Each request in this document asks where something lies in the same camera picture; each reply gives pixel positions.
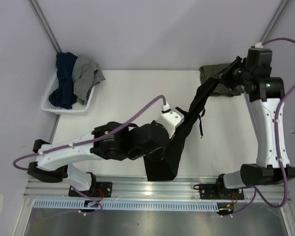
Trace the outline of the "black shorts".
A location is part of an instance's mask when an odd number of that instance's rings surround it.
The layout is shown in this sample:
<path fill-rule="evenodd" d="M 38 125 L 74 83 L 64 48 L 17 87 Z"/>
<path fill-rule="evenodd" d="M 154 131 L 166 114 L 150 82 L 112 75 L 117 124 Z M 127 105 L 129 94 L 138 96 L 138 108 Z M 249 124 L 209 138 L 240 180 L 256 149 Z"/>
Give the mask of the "black shorts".
<path fill-rule="evenodd" d="M 206 80 L 201 82 L 196 94 L 189 106 L 188 111 L 184 111 L 184 122 L 176 129 L 174 136 L 166 146 L 165 153 L 159 155 L 160 161 L 152 161 L 144 158 L 144 165 L 148 181 L 170 181 L 176 178 L 181 155 L 183 153 L 185 140 L 192 131 L 192 128 L 200 118 L 200 113 L 205 110 L 206 102 L 214 90 L 222 85 L 220 74 L 229 64 L 225 64 L 217 71 L 211 73 L 204 72 L 204 67 L 200 68 L 200 75 L 205 75 Z"/>

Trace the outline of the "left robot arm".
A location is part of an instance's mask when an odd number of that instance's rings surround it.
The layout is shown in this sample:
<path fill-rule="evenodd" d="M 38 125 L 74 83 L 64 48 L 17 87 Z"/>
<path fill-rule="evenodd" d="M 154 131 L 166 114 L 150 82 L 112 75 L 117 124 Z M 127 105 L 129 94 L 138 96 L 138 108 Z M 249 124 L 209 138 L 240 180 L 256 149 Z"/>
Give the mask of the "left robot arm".
<path fill-rule="evenodd" d="M 119 126 L 120 123 L 112 121 L 66 143 L 43 144 L 27 173 L 41 182 L 67 183 L 90 197 L 97 191 L 95 175 L 79 170 L 74 163 L 141 157 L 160 160 L 175 132 L 172 125 L 158 120 L 140 127 L 131 123 L 109 135 Z"/>

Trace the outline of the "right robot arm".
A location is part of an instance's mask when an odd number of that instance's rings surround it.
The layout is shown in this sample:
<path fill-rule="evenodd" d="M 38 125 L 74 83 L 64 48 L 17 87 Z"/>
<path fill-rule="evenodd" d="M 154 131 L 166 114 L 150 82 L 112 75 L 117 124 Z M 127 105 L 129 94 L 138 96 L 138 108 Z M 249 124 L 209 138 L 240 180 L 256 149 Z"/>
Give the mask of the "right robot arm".
<path fill-rule="evenodd" d="M 284 141 L 284 82 L 271 77 L 271 60 L 270 49 L 252 47 L 246 58 L 237 57 L 219 76 L 224 86 L 243 88 L 258 143 L 255 164 L 243 164 L 240 170 L 219 176 L 214 187 L 219 198 L 228 197 L 233 189 L 276 185 L 295 178 Z"/>

